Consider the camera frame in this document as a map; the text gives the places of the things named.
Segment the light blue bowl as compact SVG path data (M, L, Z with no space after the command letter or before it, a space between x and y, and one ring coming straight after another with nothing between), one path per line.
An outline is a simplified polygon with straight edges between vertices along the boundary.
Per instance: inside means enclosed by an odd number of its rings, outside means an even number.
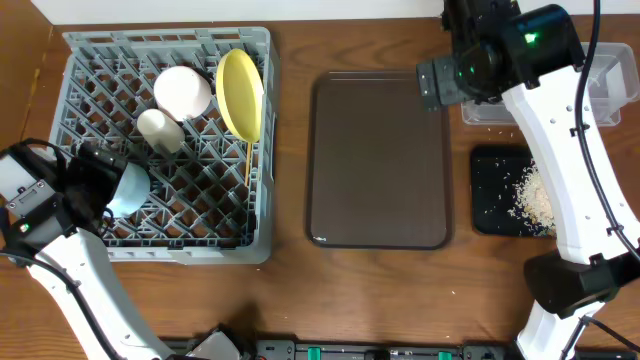
M148 173L139 165L128 163L107 208L115 217L129 217L143 206L150 190Z

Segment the white cup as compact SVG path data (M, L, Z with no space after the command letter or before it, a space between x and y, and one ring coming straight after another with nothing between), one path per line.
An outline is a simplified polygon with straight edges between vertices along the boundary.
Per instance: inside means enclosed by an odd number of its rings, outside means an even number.
M137 129L143 138L152 146L162 146L169 153L182 148L185 133L182 128L164 112L148 109L137 119Z

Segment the pink bowl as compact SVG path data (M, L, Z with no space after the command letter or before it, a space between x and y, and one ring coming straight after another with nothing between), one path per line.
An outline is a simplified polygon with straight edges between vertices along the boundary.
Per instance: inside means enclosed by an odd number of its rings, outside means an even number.
M157 106L177 122L204 114L212 98L209 82L186 66L161 72L153 85L153 94Z

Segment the yellow plate with rice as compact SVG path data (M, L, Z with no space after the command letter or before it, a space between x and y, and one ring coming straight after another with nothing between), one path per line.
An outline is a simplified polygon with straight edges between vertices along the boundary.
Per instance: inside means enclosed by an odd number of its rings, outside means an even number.
M215 91L227 129L238 139L260 139L264 88L250 56L241 49L225 54L217 67Z

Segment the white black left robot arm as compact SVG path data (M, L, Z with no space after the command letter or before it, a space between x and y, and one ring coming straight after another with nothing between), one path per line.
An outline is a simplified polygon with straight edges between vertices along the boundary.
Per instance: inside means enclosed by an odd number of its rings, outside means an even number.
M87 143L29 138L1 152L2 256L51 295L90 359L170 359L113 271L103 238L145 202L139 165Z

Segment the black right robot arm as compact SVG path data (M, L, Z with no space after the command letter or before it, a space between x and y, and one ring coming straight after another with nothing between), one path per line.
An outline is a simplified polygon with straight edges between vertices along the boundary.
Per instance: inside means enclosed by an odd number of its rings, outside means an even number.
M584 329L639 277L639 221L619 186L587 92L595 48L567 11L514 1L445 0L449 55L420 63L431 111L502 102L522 131L556 225L554 251L529 259L534 304L514 359L570 359Z

